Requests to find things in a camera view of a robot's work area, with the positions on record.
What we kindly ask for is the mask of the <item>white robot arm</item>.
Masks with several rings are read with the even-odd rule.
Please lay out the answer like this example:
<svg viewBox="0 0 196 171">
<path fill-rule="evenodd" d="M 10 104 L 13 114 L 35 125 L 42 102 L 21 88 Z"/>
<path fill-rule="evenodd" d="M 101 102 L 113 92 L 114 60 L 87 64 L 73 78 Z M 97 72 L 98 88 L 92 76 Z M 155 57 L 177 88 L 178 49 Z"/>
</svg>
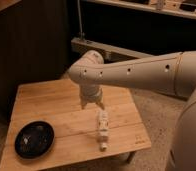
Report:
<svg viewBox="0 0 196 171">
<path fill-rule="evenodd" d="M 196 51 L 106 64 L 100 53 L 86 52 L 69 69 L 81 97 L 99 94 L 100 85 L 138 88 L 187 100 L 174 131 L 165 171 L 196 171 Z"/>
</svg>

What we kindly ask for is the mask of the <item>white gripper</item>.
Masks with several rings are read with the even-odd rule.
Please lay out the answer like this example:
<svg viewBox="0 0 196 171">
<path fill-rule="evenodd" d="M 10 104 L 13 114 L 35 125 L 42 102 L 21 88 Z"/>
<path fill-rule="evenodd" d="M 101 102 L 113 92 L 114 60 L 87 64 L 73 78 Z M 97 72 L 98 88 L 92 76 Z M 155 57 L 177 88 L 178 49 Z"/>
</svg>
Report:
<svg viewBox="0 0 196 171">
<path fill-rule="evenodd" d="M 80 85 L 81 109 L 84 110 L 88 103 L 96 103 L 102 110 L 105 109 L 102 99 L 102 89 L 99 85 Z"/>
</svg>

